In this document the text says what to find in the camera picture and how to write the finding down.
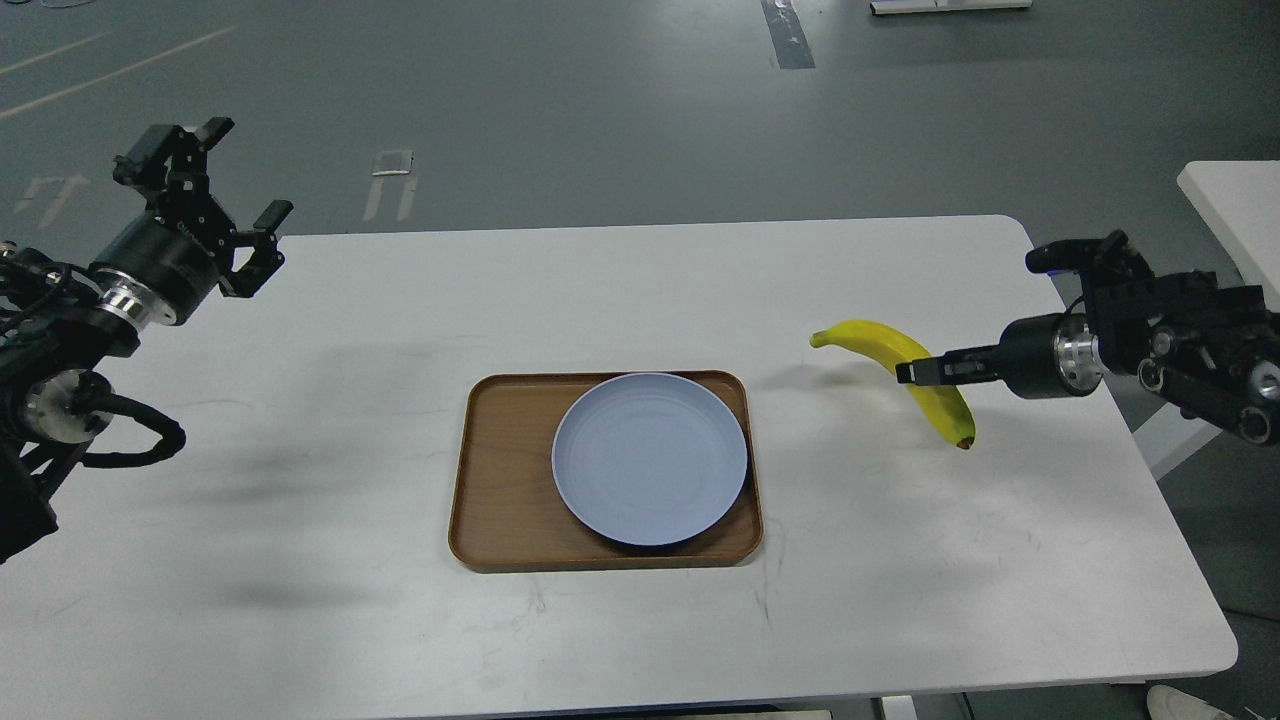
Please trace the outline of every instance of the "gray floor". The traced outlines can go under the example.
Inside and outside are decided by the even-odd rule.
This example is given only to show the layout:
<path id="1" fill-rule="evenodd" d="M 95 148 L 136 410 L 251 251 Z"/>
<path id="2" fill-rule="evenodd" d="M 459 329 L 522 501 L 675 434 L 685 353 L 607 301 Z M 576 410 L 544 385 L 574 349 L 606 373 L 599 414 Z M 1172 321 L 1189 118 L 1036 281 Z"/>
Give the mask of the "gray floor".
<path id="1" fill-rule="evenodd" d="M 212 156 L 215 193 L 246 224 L 293 200 L 288 233 L 1001 213 L 1038 243 L 1121 227 L 1157 272 L 1239 282 L 1175 177 L 1190 160 L 1280 158 L 1280 5 L 873 18 L 865 3 L 796 4 L 809 70 L 777 69 L 754 0 L 0 5 L 0 240 L 87 263 L 141 209 L 111 158 L 147 124 L 225 114 L 239 127 Z M 398 149 L 416 152 L 412 210 L 396 218 L 389 184 L 365 220 L 372 158 Z M 14 211 L 33 178 L 77 173 L 90 184 L 47 227 L 47 195 Z M 1108 384 L 1130 425 L 1157 407 Z M 1253 615 L 1280 614 L 1276 459 L 1219 438 L 1162 486 L 1222 605 Z M 1275 623 L 1229 618 L 1238 666 L 1172 684 L 1280 712 Z M 1144 717 L 1140 697 L 972 701 L 979 719 L 1128 719 Z M 964 716 L 952 696 L 920 708 Z"/>

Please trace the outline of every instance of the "white table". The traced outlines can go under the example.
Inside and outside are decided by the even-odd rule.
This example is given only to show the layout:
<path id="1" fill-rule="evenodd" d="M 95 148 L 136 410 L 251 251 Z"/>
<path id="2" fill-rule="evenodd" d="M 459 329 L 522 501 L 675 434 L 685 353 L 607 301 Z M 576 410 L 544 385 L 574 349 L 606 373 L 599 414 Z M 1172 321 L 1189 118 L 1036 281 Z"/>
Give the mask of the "white table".
<path id="1" fill-rule="evenodd" d="M 940 441 L 869 360 L 1061 309 L 1007 218 L 287 238 L 104 370 L 191 441 L 74 473 L 0 568 L 0 716 L 390 717 L 1208 674 L 1236 646 L 1106 391 L 966 389 Z M 717 368 L 763 548 L 728 569 L 481 575 L 445 543 L 493 373 Z M 102 447 L 147 438 L 113 425 Z"/>
<path id="2" fill-rule="evenodd" d="M 1267 307 L 1280 311 L 1280 161 L 1188 163 L 1178 186 L 1244 282 L 1262 286 Z M 1184 420 L 1176 407 L 1165 405 L 1138 428 L 1134 439 L 1160 478 L 1220 432 L 1203 420 Z"/>

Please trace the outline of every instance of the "screw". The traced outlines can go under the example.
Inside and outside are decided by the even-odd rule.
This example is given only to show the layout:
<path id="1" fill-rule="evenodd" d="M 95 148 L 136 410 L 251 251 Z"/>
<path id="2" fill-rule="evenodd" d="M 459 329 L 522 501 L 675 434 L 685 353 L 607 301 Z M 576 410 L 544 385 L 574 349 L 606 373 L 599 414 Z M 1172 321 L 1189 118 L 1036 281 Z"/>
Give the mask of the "screw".
<path id="1" fill-rule="evenodd" d="M 1138 364 L 1138 382 L 1151 392 L 1158 392 L 1165 386 L 1165 372 L 1148 357 Z"/>
<path id="2" fill-rule="evenodd" d="M 1262 375 L 1258 380 L 1258 395 L 1267 400 L 1280 400 L 1280 379 L 1275 375 Z"/>
<path id="3" fill-rule="evenodd" d="M 1169 355 L 1174 348 L 1174 342 L 1178 338 L 1174 333 L 1166 329 L 1158 329 L 1153 336 L 1151 336 L 1151 348 L 1156 351 L 1156 355 Z"/>

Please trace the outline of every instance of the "shoe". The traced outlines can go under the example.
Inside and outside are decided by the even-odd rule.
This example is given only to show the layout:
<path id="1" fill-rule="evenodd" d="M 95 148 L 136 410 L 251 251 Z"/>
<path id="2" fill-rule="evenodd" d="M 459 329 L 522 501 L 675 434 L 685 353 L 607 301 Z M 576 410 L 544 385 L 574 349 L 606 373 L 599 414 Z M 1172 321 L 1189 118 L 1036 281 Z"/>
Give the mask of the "shoe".
<path id="1" fill-rule="evenodd" d="M 1235 720 L 1235 717 L 1169 685 L 1152 685 L 1147 691 L 1147 712 L 1151 720 Z"/>

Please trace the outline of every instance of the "black tape strip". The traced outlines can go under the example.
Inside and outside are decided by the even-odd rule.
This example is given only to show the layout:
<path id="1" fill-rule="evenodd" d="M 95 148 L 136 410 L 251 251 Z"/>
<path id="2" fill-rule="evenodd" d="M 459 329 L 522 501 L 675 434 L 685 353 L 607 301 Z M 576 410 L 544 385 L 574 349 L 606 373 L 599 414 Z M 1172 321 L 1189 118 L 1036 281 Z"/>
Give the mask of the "black tape strip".
<path id="1" fill-rule="evenodd" d="M 805 70 L 814 67 L 809 41 L 804 37 L 800 18 L 791 0 L 760 0 L 764 8 L 764 22 L 769 26 L 773 38 L 773 51 L 778 55 L 778 68 L 783 70 Z"/>

